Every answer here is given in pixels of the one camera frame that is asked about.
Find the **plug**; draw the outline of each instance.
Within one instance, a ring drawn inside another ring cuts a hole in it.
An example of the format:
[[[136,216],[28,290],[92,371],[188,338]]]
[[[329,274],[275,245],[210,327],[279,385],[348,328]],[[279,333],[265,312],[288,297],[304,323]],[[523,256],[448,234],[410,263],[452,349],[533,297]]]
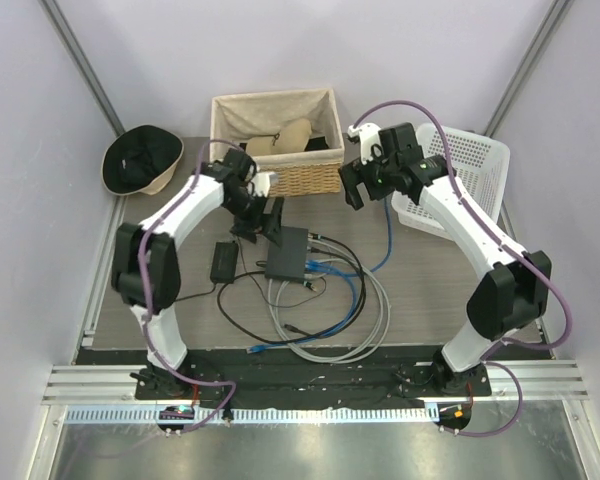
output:
[[[227,427],[230,427],[231,423],[233,422],[233,412],[231,411],[229,404],[224,407],[224,411],[222,412],[222,420],[224,420],[224,424]]]
[[[260,353],[267,349],[266,345],[254,345],[253,347],[247,348],[247,353]]]
[[[289,330],[290,332],[297,333],[297,334],[303,335],[305,337],[310,337],[311,336],[310,333],[307,333],[307,332],[305,332],[303,330],[300,330],[298,327],[294,327],[293,325],[289,325],[288,323],[284,324],[284,328],[285,328],[285,330]]]

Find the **metal sheet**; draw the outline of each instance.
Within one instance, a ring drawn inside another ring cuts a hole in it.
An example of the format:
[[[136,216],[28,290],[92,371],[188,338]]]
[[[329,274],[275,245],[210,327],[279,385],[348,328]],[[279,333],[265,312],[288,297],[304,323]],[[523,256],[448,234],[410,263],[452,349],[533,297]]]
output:
[[[509,402],[477,404],[471,429],[493,429],[514,409]],[[234,426],[149,439],[112,460],[89,454],[123,452],[155,432],[143,425],[66,426],[51,478],[586,478],[561,402],[526,403],[516,425],[488,440],[418,423]]]

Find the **black and beige hat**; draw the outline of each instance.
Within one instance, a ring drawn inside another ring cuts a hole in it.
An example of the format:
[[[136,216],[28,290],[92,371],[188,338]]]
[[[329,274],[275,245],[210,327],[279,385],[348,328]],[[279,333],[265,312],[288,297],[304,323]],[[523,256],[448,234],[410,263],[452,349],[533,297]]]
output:
[[[114,195],[162,190],[184,155],[184,143],[158,127],[143,125],[120,135],[102,161],[102,181]]]

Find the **white plastic basket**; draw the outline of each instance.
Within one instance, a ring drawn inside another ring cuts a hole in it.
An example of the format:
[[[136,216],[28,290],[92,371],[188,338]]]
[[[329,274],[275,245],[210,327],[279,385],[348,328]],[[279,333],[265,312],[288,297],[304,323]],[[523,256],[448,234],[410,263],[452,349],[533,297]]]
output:
[[[497,222],[509,169],[509,147],[482,135],[443,128],[449,140],[453,167],[462,183],[478,205]],[[440,135],[433,124],[420,125],[416,136],[425,157],[444,155]],[[398,213],[401,224],[451,239],[442,225],[406,195],[395,192],[391,206]]]

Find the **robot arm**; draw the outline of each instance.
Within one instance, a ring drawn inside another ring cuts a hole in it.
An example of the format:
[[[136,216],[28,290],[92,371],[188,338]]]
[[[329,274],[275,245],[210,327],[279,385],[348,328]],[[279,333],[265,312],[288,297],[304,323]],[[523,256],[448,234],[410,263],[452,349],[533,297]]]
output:
[[[257,172],[251,157],[231,149],[222,162],[203,164],[193,191],[192,175],[182,190],[154,215],[140,224],[125,223],[118,228],[111,283],[142,325],[147,308],[137,260],[140,239],[150,225],[164,218],[165,212],[186,195],[153,231],[147,250],[154,303],[147,328],[156,350],[172,368],[179,370],[187,365],[187,348],[180,336],[174,305],[180,291],[178,249],[200,221],[219,207],[234,215],[233,234],[255,242],[256,234],[261,233],[279,243],[283,199],[277,198],[271,212],[264,213],[269,189],[276,181],[275,173]],[[151,351],[148,360],[154,369],[163,368]]]
[[[372,200],[394,191],[408,195],[440,222],[481,279],[467,303],[467,322],[433,359],[434,378],[440,389],[463,386],[494,343],[529,324],[546,309],[547,288],[500,245],[508,245],[547,277],[551,262],[543,252],[530,254],[502,232],[456,178],[463,198],[497,233],[500,245],[496,244],[458,201],[449,179],[455,172],[447,171],[445,159],[439,155],[424,157],[411,124],[381,130],[368,123],[350,127],[348,133],[354,142],[359,141],[361,155],[340,169],[346,202],[356,210],[362,208],[357,190],[361,183]]]

